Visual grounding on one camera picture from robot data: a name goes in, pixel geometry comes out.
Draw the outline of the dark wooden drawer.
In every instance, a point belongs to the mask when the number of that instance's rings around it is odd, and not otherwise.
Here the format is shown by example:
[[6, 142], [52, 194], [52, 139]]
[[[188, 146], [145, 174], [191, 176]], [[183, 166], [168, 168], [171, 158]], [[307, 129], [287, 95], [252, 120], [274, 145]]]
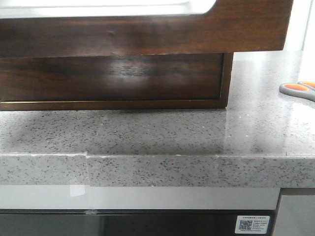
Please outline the dark wooden drawer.
[[282, 50], [293, 2], [218, 0], [202, 15], [2, 19], [2, 58]]
[[218, 98], [223, 54], [0, 61], [2, 101]]

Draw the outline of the grey orange scissors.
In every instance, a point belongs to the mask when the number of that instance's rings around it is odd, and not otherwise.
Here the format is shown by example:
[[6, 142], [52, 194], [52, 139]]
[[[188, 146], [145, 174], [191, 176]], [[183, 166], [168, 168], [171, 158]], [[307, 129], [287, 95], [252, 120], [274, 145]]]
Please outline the grey orange scissors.
[[315, 83], [311, 81], [284, 83], [279, 86], [279, 91], [289, 96], [315, 101]]

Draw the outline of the white curtain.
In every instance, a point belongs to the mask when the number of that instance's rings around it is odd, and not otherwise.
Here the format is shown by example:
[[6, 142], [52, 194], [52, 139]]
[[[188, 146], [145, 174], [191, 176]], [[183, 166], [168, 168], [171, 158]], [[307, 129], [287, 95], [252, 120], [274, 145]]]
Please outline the white curtain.
[[315, 1], [294, 0], [283, 50], [307, 50], [314, 30]]

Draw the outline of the white QR code sticker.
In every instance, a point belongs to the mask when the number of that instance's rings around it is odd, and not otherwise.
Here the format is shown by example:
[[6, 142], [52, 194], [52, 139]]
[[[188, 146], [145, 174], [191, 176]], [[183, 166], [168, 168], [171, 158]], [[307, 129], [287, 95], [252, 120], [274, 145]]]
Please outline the white QR code sticker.
[[234, 233], [236, 234], [266, 234], [270, 216], [237, 216]]

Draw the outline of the grey cabinet door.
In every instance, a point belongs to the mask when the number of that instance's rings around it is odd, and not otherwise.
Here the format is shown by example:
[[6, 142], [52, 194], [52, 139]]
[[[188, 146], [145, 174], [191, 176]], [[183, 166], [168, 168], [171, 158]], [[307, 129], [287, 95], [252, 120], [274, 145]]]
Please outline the grey cabinet door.
[[313, 236], [314, 234], [315, 189], [281, 189], [272, 235]]

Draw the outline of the black built-in appliance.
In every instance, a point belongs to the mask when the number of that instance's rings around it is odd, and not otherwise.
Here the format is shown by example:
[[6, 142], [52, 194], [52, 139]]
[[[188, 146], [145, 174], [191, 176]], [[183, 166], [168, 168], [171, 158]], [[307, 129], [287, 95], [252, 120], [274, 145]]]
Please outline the black built-in appliance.
[[[236, 234], [237, 216], [270, 216], [266, 234]], [[2, 236], [270, 236], [274, 210], [2, 209]]]

